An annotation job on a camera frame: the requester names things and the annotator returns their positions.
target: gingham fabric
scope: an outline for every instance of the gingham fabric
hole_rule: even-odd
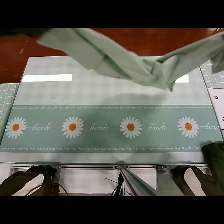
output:
[[[224,71],[212,73],[211,61],[200,66],[207,88],[224,89]]]
[[[26,75],[73,74],[71,82],[21,83],[14,105],[211,105],[200,69],[174,91],[141,86],[88,71],[71,57],[30,58]]]
[[[16,83],[0,84],[0,138],[4,132],[17,88]]]

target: white flower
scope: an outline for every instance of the white flower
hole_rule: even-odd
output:
[[[190,117],[182,117],[178,121],[177,127],[179,128],[179,131],[182,131],[182,135],[185,135],[185,137],[194,138],[194,136],[197,136],[198,132],[198,124],[194,120],[194,118]]]
[[[123,131],[123,135],[126,138],[135,138],[141,134],[140,130],[142,130],[140,121],[134,117],[126,117],[126,119],[123,119],[120,127],[120,131]]]
[[[66,121],[63,122],[62,127],[62,131],[64,132],[63,135],[66,135],[66,138],[70,137],[71,139],[82,134],[84,125],[83,121],[78,117],[69,117],[69,119],[66,119]]]
[[[25,119],[19,118],[19,117],[14,117],[14,119],[11,119],[10,122],[8,122],[6,126],[6,135],[8,138],[17,138],[21,134],[23,134],[23,131],[26,130],[26,122]]]

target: folded cloth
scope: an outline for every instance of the folded cloth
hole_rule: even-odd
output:
[[[64,51],[86,69],[93,69],[98,74],[172,91],[179,77],[224,52],[224,32],[159,58],[139,57],[88,28],[52,29],[38,43]]]

